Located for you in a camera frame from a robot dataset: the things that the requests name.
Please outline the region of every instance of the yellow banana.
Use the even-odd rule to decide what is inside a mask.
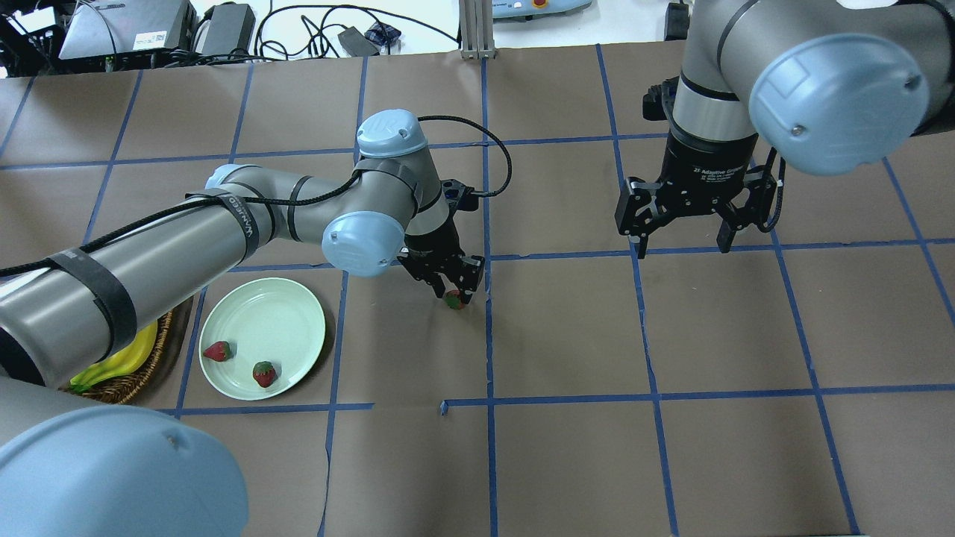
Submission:
[[[70,379],[70,389],[82,394],[103,380],[129,375],[139,369],[153,351],[158,329],[159,323],[153,322],[139,331],[128,346]]]

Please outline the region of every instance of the green plate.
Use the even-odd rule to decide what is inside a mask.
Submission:
[[[216,341],[232,349],[225,362],[202,355]],[[263,278],[237,287],[212,309],[196,352],[215,389],[251,401],[294,386],[315,365],[324,342],[325,315],[315,295],[298,282]],[[267,388],[252,378],[252,366],[261,361],[272,362],[279,374]]]

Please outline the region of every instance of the wicker basket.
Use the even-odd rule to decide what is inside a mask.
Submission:
[[[172,370],[179,356],[191,308],[192,298],[190,297],[159,318],[153,351],[139,369],[129,375],[99,382],[86,392],[76,395],[105,403],[125,404],[147,390],[152,383],[162,381]],[[72,393],[69,386],[63,386],[60,390]]]

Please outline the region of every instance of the strawberry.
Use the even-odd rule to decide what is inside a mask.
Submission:
[[[216,341],[208,349],[202,351],[202,355],[217,362],[225,362],[232,357],[232,349],[229,348],[228,341]]]
[[[252,378],[255,378],[255,381],[263,388],[271,386],[272,382],[275,382],[276,376],[278,374],[275,373],[272,362],[259,362],[252,368]]]
[[[449,290],[444,293],[444,303],[452,310],[464,309],[464,301],[461,300],[461,291],[459,290]]]

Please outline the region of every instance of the sticker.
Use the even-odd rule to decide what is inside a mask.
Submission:
[[[143,32],[136,34],[136,42],[133,43],[134,51],[148,51],[157,49],[166,43],[166,35],[169,32]]]

